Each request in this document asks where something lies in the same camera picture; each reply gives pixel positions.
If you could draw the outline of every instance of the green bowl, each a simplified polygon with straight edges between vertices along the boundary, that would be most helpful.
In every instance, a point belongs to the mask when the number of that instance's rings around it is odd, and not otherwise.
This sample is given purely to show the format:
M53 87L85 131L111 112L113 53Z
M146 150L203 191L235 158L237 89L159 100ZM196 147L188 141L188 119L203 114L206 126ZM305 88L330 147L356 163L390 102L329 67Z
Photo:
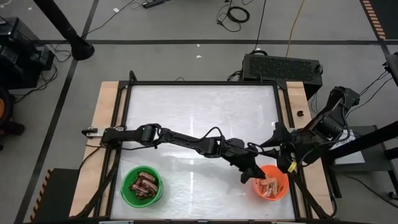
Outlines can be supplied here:
M140 172L147 172L150 175L153 175L157 180L158 191L154 198L147 198L147 199L139 199L136 197L136 191L130 191L129 187L131 183L135 182ZM120 189L120 193L124 201L134 208L145 208L149 205L152 205L156 201L158 201L163 195L163 183L160 179L160 175L157 171L149 166L139 166L132 169L123 180L122 188Z

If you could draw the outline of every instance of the concrete floor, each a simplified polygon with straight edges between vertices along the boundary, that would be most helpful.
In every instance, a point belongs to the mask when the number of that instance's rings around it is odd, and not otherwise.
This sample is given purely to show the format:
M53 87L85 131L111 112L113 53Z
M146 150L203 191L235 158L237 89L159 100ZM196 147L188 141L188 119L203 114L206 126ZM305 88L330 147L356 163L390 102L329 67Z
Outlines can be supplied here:
M96 2L97 0L56 1L79 34L83 32L90 9ZM113 8L120 9L128 2L99 0L90 30L108 20L114 13ZM240 1L235 2L236 5L241 5ZM132 10L127 7L102 29L89 34L88 40L198 40L198 43L99 44L95 45L94 56L78 62L76 67L73 66L72 59L55 63L59 71L58 78L46 90L31 94L16 105L14 117L26 125L25 133L1 139L5 145L0 152L2 222L13 223L16 218L70 70L75 68L73 79L25 222L29 221L47 169L77 169L80 165L86 143L80 130L91 124L101 82L125 80L130 70L134 70L139 80L175 80L177 77L186 80L226 80L228 75L240 69L244 54L254 46L224 44L223 40L255 40L262 3L254 1L245 6L251 13L251 18L242 24L242 30L237 33L230 33L215 22L216 13L224 4L222 0L173 0L148 10ZM260 39L287 40L299 5L299 1L293 0L268 0ZM20 17L43 40L63 39L32 1L13 0L0 8L0 15ZM334 86L347 86L361 91L383 72L381 64L384 63L384 54L379 45L347 45L344 42L377 40L358 0L307 0L296 24L293 39L342 40L333 45L290 46L290 57L319 60L324 66L323 87L318 92L319 108L325 105L329 91ZM219 40L219 44L201 44L200 41L204 40ZM274 56L284 56L287 48L282 44L258 47ZM398 46L389 45L388 49L394 53L398 51ZM376 90L377 86L371 88L363 97L364 100ZM367 106L352 113L348 122L352 126L376 124L383 127L395 121L398 99L393 96L396 93L394 82L389 82ZM387 148L394 147L397 143L394 140L386 145ZM357 176L378 192L393 190L387 173ZM361 185L344 177L338 180L344 196L337 200L338 218L369 223L391 223L391 220L396 219L394 208Z

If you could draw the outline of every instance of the wooden table frame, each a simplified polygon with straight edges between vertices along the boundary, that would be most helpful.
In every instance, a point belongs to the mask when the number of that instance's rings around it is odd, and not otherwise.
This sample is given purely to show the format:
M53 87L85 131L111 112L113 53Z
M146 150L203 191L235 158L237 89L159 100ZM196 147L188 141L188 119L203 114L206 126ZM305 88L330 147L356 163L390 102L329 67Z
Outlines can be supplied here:
M92 126L97 128L108 128L110 126L118 126L126 121L122 121L123 113L126 112L125 108L128 106L130 92L127 90L126 85L128 82L103 82L99 91L99 97L93 117ZM292 113L286 108L284 92L279 90L280 108L282 111L282 117L284 123L289 127L288 117L294 121L295 128L304 127L309 121L311 121L310 111L308 108L307 97L302 82L287 82L288 99L290 101L290 108ZM297 116L297 111L303 111L304 116ZM100 138L89 139L87 144L97 146L100 143ZM88 156L95 150L93 147L86 147L85 155ZM101 176L103 167L107 165L110 170L115 156L115 150L106 151L106 149L100 149L90 159L88 159L85 165L80 171L80 176L76 186L75 196L73 198L72 207L70 210L70 216L79 213L87 202L92 198L93 194L98 189L100 180L103 180L104 175ZM325 174L323 172L322 161L319 159L312 165L304 168L304 176L307 183L307 188L317 200L317 202L323 207L323 209L331 214L333 208L331 206L330 194L328 186L326 184ZM308 205L303 200L300 190L296 186L295 194L297 196L297 205L299 211L299 217L305 218L311 215L309 212ZM107 206L109 201L109 186L105 190L102 199L101 206L96 207L96 214L99 216L105 216L107 209L110 212L111 205Z

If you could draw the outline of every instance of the orange bowl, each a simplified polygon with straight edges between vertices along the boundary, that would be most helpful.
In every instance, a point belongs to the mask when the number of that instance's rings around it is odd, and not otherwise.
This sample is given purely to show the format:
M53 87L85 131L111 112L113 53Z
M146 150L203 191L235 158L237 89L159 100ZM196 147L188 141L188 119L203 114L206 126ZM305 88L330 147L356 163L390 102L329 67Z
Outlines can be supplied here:
M253 178L253 189L254 191L262 198L268 200L279 200L284 197L289 189L289 179L287 178L287 174L282 173L277 166L274 165L264 165L261 167L261 170L266 173L269 177L275 177L278 181L278 194L275 196L267 197L264 196L259 189L259 180Z

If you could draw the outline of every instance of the yellow tag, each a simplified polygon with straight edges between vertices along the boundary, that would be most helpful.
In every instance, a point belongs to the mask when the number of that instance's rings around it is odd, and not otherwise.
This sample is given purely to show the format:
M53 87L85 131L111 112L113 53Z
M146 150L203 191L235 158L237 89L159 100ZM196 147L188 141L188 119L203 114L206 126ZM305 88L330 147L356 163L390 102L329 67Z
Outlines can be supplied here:
M292 162L290 167L287 169L287 172L293 172L293 170L296 168L297 163L295 161Z

